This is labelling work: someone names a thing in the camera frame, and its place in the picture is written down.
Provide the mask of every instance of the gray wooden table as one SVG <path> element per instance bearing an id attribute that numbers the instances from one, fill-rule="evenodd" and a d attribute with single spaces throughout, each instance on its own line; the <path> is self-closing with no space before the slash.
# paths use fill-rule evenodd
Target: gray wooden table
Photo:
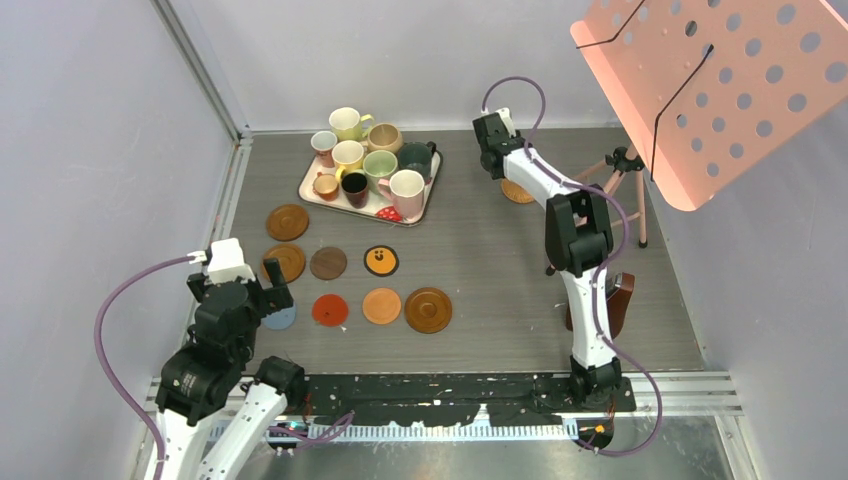
<path id="1" fill-rule="evenodd" d="M 513 204 L 502 195 L 498 182 L 480 167 L 472 132 L 409 132 L 405 137 L 435 141 L 445 158 L 425 219 L 407 228 L 306 205 L 310 226 L 294 243 L 305 252 L 307 268 L 290 285 L 297 321 L 285 331 L 260 329 L 249 371 L 269 355 L 291 358 L 315 373 L 568 369 L 572 340 L 563 324 L 566 293 L 558 276 L 544 275 L 543 210 L 536 204 Z M 534 143 L 549 163 L 576 175 L 628 142 L 618 129 L 580 129 L 541 131 Z M 301 203 L 296 190 L 310 152 L 308 135 L 255 138 L 232 230 L 254 269 L 277 243 L 265 232 L 267 215 L 279 205 Z M 603 183 L 607 175 L 593 180 Z M 636 208 L 634 192 L 630 179 L 616 195 L 629 212 Z M 648 248 L 638 249 L 633 238 L 610 267 L 636 275 L 617 343 L 651 370 L 700 369 L 701 357 L 650 206 L 648 212 Z M 621 228 L 615 230 L 620 242 Z M 376 244 L 392 246 L 400 257 L 400 268 L 391 277 L 373 276 L 363 267 L 365 250 Z M 309 272 L 309 258 L 324 246 L 347 253 L 347 271 L 336 280 L 318 280 Z M 442 289 L 453 302 L 453 320 L 438 334 L 417 333 L 402 316 L 377 326 L 362 314 L 362 299 L 374 288 L 393 288 L 405 299 L 427 286 Z M 313 303 L 326 293 L 347 300 L 351 313 L 344 329 L 312 320 Z"/>

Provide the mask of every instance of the cup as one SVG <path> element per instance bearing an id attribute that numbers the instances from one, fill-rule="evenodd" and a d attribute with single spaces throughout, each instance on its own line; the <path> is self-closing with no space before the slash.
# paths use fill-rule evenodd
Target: cup
<path id="1" fill-rule="evenodd" d="M 339 196 L 339 181 L 335 175 L 318 172 L 312 181 L 312 191 L 325 202 L 332 202 Z"/>
<path id="2" fill-rule="evenodd" d="M 401 170 L 390 179 L 378 182 L 380 193 L 392 201 L 403 218 L 413 218 L 424 211 L 424 177 L 415 170 Z"/>
<path id="3" fill-rule="evenodd" d="M 436 144 L 427 142 L 407 143 L 398 151 L 398 165 L 401 170 L 415 170 L 429 184 L 433 180 L 433 155 L 436 154 Z"/>
<path id="4" fill-rule="evenodd" d="M 342 178 L 341 186 L 353 208 L 362 208 L 368 202 L 368 177 L 362 170 L 347 172 Z"/>
<path id="5" fill-rule="evenodd" d="M 363 124 L 369 120 L 371 121 L 370 126 L 363 130 Z M 371 115 L 360 116 L 356 109 L 342 107 L 330 114 L 330 126 L 333 127 L 333 133 L 340 141 L 356 140 L 359 142 L 371 132 L 371 128 L 374 126 L 374 117 Z"/>
<path id="6" fill-rule="evenodd" d="M 324 130 L 312 135 L 312 149 L 315 150 L 315 158 L 321 163 L 324 168 L 333 168 L 333 147 L 339 143 L 336 134 Z"/>
<path id="7" fill-rule="evenodd" d="M 342 174 L 344 172 L 352 172 L 362 168 L 362 162 L 365 160 L 365 147 L 354 142 L 353 140 L 345 140 L 339 142 L 333 148 L 333 164 L 336 167 L 336 180 L 342 183 Z"/>
<path id="8" fill-rule="evenodd" d="M 403 146 L 403 135 L 400 130 L 391 123 L 380 123 L 374 125 L 362 145 L 372 152 L 386 150 L 397 155 Z"/>
<path id="9" fill-rule="evenodd" d="M 388 179 L 397 171 L 397 157 L 388 150 L 377 150 L 365 156 L 362 169 L 368 177 L 368 187 L 374 193 L 380 193 L 377 186 L 383 178 Z"/>

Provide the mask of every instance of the black elastic string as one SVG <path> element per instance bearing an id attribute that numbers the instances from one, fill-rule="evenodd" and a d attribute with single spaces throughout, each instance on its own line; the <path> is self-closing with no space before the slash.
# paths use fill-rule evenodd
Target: black elastic string
<path id="1" fill-rule="evenodd" d="M 678 88 L 677 91 L 674 92 L 674 95 L 672 95 L 671 98 L 668 99 L 668 103 L 666 103 L 662 110 L 660 110 L 660 113 L 657 114 L 656 120 L 654 120 L 654 148 L 651 151 L 652 182 L 654 181 L 654 160 L 656 160 L 657 158 L 657 136 L 659 135 L 660 117 L 662 117 L 662 114 L 665 113 L 666 110 L 668 110 L 668 107 L 669 105 L 671 105 L 671 102 L 673 102 L 674 99 L 677 98 L 678 95 L 680 95 L 680 92 L 682 92 L 684 88 L 686 88 L 686 85 L 689 84 L 689 81 L 692 80 L 692 77 L 694 77 L 695 74 L 698 73 L 698 70 L 700 70 L 701 67 L 704 66 L 704 63 L 706 63 L 707 59 L 710 57 L 710 54 L 713 53 L 714 49 L 715 46 L 713 44 L 710 44 L 710 48 L 707 49 L 707 53 L 704 54 L 704 58 L 701 59 L 701 63 L 699 63 L 698 66 L 695 67 L 695 70 L 692 70 L 692 73 L 689 75 L 689 78 L 687 78 L 686 81 L 683 82 L 683 85 L 681 85 L 680 88 Z"/>
<path id="2" fill-rule="evenodd" d="M 621 28 L 619 28 L 618 31 L 615 32 L 615 35 L 613 35 L 612 38 L 610 38 L 609 40 L 603 40 L 601 42 L 587 43 L 586 45 L 578 45 L 577 49 L 580 50 L 581 48 L 594 47 L 594 46 L 597 46 L 597 45 L 603 45 L 605 43 L 614 42 L 615 39 L 618 38 L 619 35 L 621 35 L 621 32 L 624 31 L 624 27 L 626 27 L 627 24 L 630 23 L 630 20 L 633 20 L 633 17 L 636 16 L 636 12 L 639 11 L 639 8 L 641 8 L 644 3 L 645 3 L 645 0 L 642 0 L 641 2 L 639 2 L 639 5 L 636 5 L 636 8 L 633 9 L 633 13 L 631 13 L 630 16 L 627 17 L 627 20 L 624 21 L 624 23 L 621 25 Z"/>

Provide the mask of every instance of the coaster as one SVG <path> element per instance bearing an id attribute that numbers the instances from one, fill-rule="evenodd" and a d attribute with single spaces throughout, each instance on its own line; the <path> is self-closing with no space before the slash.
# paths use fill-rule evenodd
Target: coaster
<path id="1" fill-rule="evenodd" d="M 406 299 L 404 314 L 409 326 L 421 333 L 444 330 L 453 315 L 453 306 L 445 292 L 438 288 L 420 288 Z"/>
<path id="2" fill-rule="evenodd" d="M 336 247 L 324 247 L 312 255 L 309 270 L 321 280 L 339 278 L 347 268 L 347 255 Z"/>
<path id="3" fill-rule="evenodd" d="M 376 288 L 365 295 L 362 313 L 371 323 L 388 325 L 400 315 L 401 306 L 397 292 L 390 288 Z"/>
<path id="4" fill-rule="evenodd" d="M 392 247 L 376 245 L 365 252 L 365 269 L 378 277 L 388 277 L 400 266 L 400 259 Z"/>
<path id="5" fill-rule="evenodd" d="M 271 238 L 280 242 L 290 242 L 303 235 L 309 226 L 309 214 L 300 205 L 283 205 L 268 215 L 265 229 Z"/>
<path id="6" fill-rule="evenodd" d="M 325 327 L 338 327 L 347 320 L 347 302 L 338 295 L 324 295 L 312 306 L 312 318 Z"/>
<path id="7" fill-rule="evenodd" d="M 504 192 L 506 198 L 515 203 L 526 204 L 534 202 L 533 196 L 527 193 L 527 190 L 524 190 L 517 183 L 511 182 L 505 178 L 501 180 L 501 191 Z"/>
<path id="8" fill-rule="evenodd" d="M 303 250 L 293 243 L 281 243 L 271 247 L 262 258 L 276 258 L 280 262 L 280 269 L 283 271 L 283 278 L 286 279 L 286 283 L 297 280 L 306 267 L 306 257 L 303 255 Z M 270 280 L 265 265 L 262 265 L 262 275 L 265 276 L 266 280 Z"/>
<path id="9" fill-rule="evenodd" d="M 294 324 L 296 317 L 297 305 L 292 305 L 289 308 L 284 308 L 279 312 L 274 312 L 263 318 L 262 325 L 265 325 L 270 330 L 285 330 Z"/>

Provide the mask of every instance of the yellow mug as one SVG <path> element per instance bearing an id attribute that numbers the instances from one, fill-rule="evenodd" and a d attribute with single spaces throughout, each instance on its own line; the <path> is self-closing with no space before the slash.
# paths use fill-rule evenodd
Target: yellow mug
<path id="1" fill-rule="evenodd" d="M 368 128 L 364 128 L 364 123 L 370 122 Z M 359 112 L 350 107 L 339 108 L 330 114 L 330 127 L 333 128 L 333 133 L 343 140 L 362 141 L 374 128 L 374 117 L 371 115 L 359 115 Z"/>
<path id="2" fill-rule="evenodd" d="M 365 161 L 365 147 L 354 140 L 339 142 L 333 147 L 333 163 L 336 166 L 336 180 L 342 182 L 345 172 L 362 169 Z"/>

